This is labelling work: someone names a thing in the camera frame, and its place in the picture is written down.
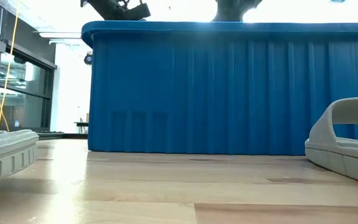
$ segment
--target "white wall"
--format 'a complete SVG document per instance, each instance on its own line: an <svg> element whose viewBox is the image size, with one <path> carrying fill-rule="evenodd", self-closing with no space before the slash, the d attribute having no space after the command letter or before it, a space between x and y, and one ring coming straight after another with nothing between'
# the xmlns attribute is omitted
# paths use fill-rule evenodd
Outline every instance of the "white wall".
<svg viewBox="0 0 358 224"><path fill-rule="evenodd" d="M91 67L65 44L56 45L55 64L50 130L77 133L74 122L90 108Z"/></svg>

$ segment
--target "ribbed plastic wall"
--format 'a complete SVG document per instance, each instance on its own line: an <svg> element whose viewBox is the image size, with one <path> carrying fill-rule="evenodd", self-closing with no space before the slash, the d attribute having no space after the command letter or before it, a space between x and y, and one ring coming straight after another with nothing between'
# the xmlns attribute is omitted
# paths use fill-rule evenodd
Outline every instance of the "ribbed plastic wall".
<svg viewBox="0 0 358 224"><path fill-rule="evenodd" d="M143 23L83 29L92 151L303 155L327 105L358 96L358 24Z"/></svg>

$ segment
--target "white plastic object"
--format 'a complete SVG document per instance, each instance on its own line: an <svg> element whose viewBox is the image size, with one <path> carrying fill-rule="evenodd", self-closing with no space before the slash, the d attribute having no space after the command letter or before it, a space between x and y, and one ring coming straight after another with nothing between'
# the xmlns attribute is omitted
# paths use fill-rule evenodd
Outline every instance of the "white plastic object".
<svg viewBox="0 0 358 224"><path fill-rule="evenodd" d="M327 107L311 128L306 156L317 165L358 180L358 140L337 138L334 124L358 124L358 98L337 100Z"/></svg>
<svg viewBox="0 0 358 224"><path fill-rule="evenodd" d="M0 179L15 174L37 159L39 137L31 130L0 134Z"/></svg>

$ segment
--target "glass window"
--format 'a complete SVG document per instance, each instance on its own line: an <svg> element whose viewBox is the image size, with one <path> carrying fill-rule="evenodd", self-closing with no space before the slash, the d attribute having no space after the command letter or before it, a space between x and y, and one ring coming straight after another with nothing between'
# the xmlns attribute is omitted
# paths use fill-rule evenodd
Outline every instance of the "glass window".
<svg viewBox="0 0 358 224"><path fill-rule="evenodd" d="M6 93L4 115L9 129L46 128L43 125L46 99L0 88L1 102L4 92ZM6 125L3 121L1 121L0 130L6 130Z"/></svg>
<svg viewBox="0 0 358 224"><path fill-rule="evenodd" d="M5 84L9 62L11 62L11 69L7 79L8 85L31 93L47 94L47 71L18 56L11 56L9 53L1 55L0 85Z"/></svg>

